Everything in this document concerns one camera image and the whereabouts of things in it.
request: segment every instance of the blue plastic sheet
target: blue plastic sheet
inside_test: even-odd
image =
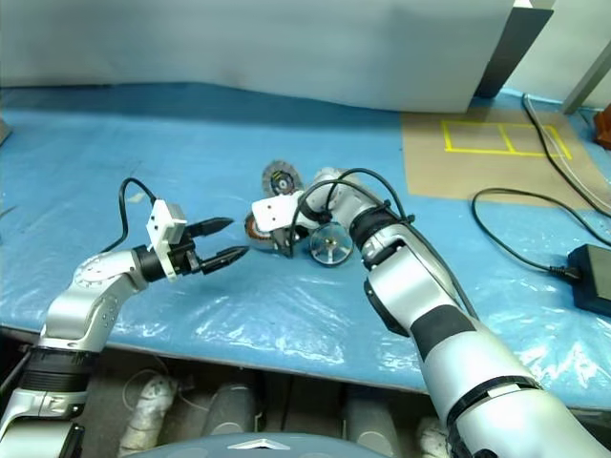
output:
[[[408,196],[399,114],[205,85],[7,90],[3,103],[13,134],[0,150],[2,197],[16,208],[0,219],[2,325],[40,329],[75,268],[118,236],[116,191],[127,176],[179,203],[190,221],[234,218],[199,241],[206,255],[246,242],[242,220],[263,196],[272,159],[305,180],[325,166],[369,167],[397,188],[483,322],[543,385],[572,406],[611,407],[611,320],[577,310],[568,284],[500,252],[468,202]],[[495,104],[518,103],[502,95]],[[581,118],[572,122],[587,134]],[[604,152],[587,148],[611,176]],[[128,191],[125,248],[148,241],[150,208],[138,192]],[[482,203],[482,215],[515,249],[550,263],[595,242],[553,208]],[[152,284],[125,303],[110,344],[423,390],[413,342],[383,326],[363,295],[365,277],[357,256],[328,269],[302,250],[294,260],[251,250],[213,275]]]

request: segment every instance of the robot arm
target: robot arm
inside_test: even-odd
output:
[[[312,186],[339,175],[319,174]],[[311,193],[297,221],[311,228],[330,191],[329,184]],[[261,207],[276,212],[274,199]],[[447,271],[406,221],[343,184],[330,201],[331,214],[349,231],[369,270],[369,302],[390,331],[416,343],[454,457],[611,457],[509,348],[459,308]],[[259,216],[263,225],[272,220],[261,208],[258,216],[256,205],[253,213],[258,224]]]
[[[0,458],[77,456],[83,428],[70,420],[85,406],[95,362],[121,305],[151,281],[208,274],[241,258],[232,247],[201,260],[194,238],[216,233],[231,219],[186,226],[177,205],[155,201],[147,229],[152,247],[102,253],[83,262],[51,304],[40,339],[0,421]]]

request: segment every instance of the small metal cylinder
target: small metal cylinder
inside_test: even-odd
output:
[[[214,395],[202,435],[254,432],[256,403],[247,385],[227,384]]]

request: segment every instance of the sanding disc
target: sanding disc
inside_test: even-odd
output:
[[[269,198],[290,195],[304,189],[299,172],[283,160],[274,160],[263,170],[263,191]]]
[[[261,250],[273,250],[274,240],[269,232],[264,232],[257,226],[255,216],[250,212],[244,220],[244,231],[255,248]]]

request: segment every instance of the black power adapter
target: black power adapter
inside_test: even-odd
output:
[[[611,251],[582,245],[569,254],[568,266],[579,271],[571,281],[575,306],[611,317]]]

